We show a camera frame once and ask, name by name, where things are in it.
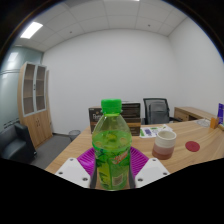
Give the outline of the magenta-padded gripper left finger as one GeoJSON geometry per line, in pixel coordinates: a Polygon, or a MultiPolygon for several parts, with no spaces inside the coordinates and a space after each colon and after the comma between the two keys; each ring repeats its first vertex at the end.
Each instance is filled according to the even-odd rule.
{"type": "Polygon", "coordinates": [[[68,158],[56,175],[81,187],[94,189],[97,182],[94,149],[88,149],[78,158],[68,158]]]}

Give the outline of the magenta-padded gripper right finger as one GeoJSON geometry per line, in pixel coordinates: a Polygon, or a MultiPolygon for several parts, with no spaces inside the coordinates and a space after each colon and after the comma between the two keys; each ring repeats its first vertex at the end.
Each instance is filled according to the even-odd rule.
{"type": "Polygon", "coordinates": [[[157,158],[148,158],[138,149],[130,148],[129,186],[131,189],[146,186],[169,175],[157,158]]]}

